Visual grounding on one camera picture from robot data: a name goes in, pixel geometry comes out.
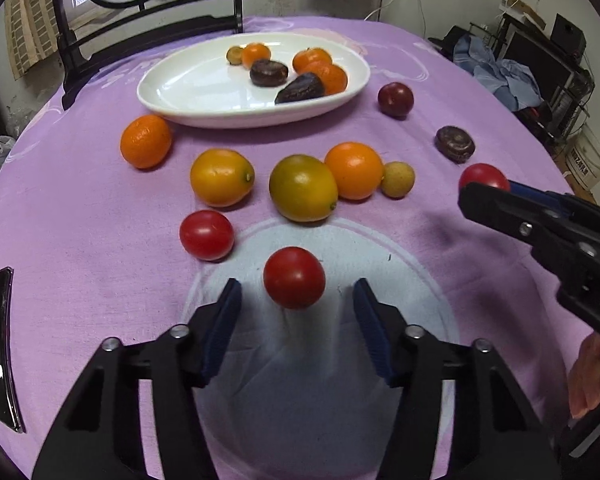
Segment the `right hand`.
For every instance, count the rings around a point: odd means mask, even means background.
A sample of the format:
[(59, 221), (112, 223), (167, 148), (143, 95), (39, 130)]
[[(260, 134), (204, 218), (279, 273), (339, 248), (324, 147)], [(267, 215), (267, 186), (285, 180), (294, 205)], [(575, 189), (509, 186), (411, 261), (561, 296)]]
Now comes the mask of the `right hand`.
[(570, 415), (580, 419), (600, 404), (600, 334), (582, 341), (579, 355), (568, 375)]

